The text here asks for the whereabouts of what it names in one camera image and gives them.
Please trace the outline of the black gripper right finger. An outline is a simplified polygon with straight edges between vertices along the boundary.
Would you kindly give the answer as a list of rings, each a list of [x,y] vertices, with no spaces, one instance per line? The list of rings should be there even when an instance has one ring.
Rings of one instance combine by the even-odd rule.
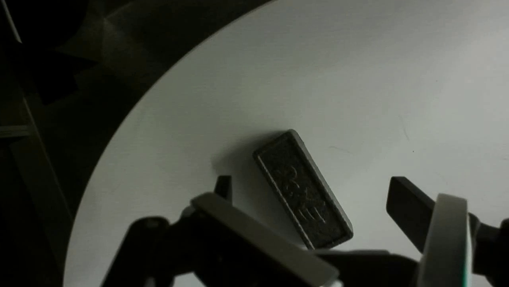
[[[422,252],[416,287],[471,287],[484,275],[492,287],[509,287],[509,220],[483,223],[468,201],[441,193],[432,199],[406,177],[393,177],[387,212]]]

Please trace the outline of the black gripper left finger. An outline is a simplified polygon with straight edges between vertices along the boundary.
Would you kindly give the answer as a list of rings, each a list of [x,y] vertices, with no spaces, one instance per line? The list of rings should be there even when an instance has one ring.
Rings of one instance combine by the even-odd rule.
[[[233,205],[220,175],[182,216],[136,220],[101,287],[174,287],[195,274],[206,287],[333,287],[339,271]]]

